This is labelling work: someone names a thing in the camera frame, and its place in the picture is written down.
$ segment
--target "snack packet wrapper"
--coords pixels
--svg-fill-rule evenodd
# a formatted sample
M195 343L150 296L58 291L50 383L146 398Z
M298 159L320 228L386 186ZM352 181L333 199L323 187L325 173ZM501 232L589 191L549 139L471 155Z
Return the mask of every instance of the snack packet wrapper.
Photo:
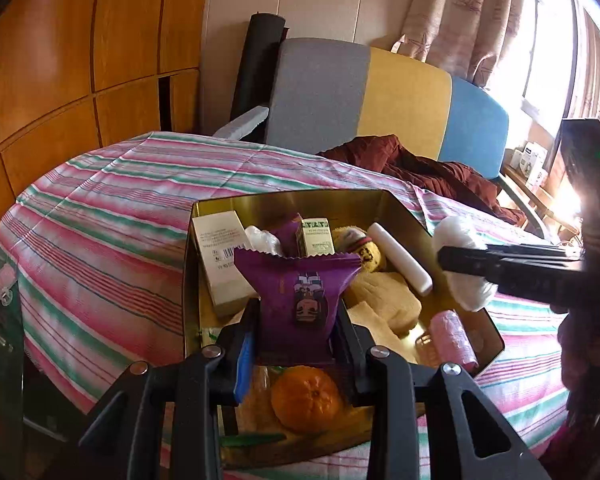
M285 256L299 256L298 240L296 239L296 233L298 232L298 229L300 228L301 224L302 217L300 216L300 213L296 213L292 219L288 220L282 225L279 225L275 229L269 230L271 234L273 234L276 238L278 238L278 240L280 240L280 246L282 247L282 252Z
M234 264L260 295L259 362L325 365L338 300L360 271L355 254L283 258L236 249Z

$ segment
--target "window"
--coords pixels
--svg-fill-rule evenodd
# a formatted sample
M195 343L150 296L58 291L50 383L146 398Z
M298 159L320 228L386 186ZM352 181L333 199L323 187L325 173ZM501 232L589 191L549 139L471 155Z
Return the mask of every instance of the window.
M511 131L525 124L521 113L555 137L574 70L573 49L571 0L525 0L516 39L487 88L509 112L513 145L528 133Z

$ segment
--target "pink and green striped sheet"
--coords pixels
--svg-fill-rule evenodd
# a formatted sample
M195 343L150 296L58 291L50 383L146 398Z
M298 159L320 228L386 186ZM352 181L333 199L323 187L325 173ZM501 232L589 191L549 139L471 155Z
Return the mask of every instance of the pink and green striped sheet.
M0 259L18 270L27 352L88 411L126 366L182 359L181 284L197 200L279 190L387 189L430 231L470 216L490 243L534 240L485 213L382 174L318 156L211 137L151 132L72 158L39 178L0 222ZM478 382L540 453L566 416L562 319L498 296L488 311L506 349ZM428 452L421 423L421 464ZM364 478L368 445L227 478Z

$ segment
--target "stuffed toy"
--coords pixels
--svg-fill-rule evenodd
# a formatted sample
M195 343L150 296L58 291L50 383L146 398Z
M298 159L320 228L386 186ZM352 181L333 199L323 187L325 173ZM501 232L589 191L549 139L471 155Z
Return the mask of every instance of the stuffed toy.
M353 324L366 326L371 332L371 337L377 345L386 346L397 354L407 359L410 363L418 363L415 350L405 345L400 338L389 328L388 323L382 319L369 306L366 301L361 301L356 306L347 310L349 319Z
M374 272L384 267L384 256L366 233L355 226L338 227L331 231L337 253L356 253L362 259L362 270Z
M418 323L422 306L397 272L360 272L344 291L347 306L366 301L391 331L404 337Z

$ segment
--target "white product box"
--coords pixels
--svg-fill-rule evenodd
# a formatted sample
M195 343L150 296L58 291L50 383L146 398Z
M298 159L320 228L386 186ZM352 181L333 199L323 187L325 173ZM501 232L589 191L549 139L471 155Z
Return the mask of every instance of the white product box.
M511 162L509 163L509 165L514 170L519 170L520 169L520 159L521 158L522 158L522 152L520 150L514 150L513 151L513 155L511 155Z
M525 178L537 180L546 158L546 149L536 142L528 142L520 157L520 172Z
M205 266L209 293L218 317L230 316L257 298L253 287L234 265L234 249L253 249L235 211L192 218L198 250Z

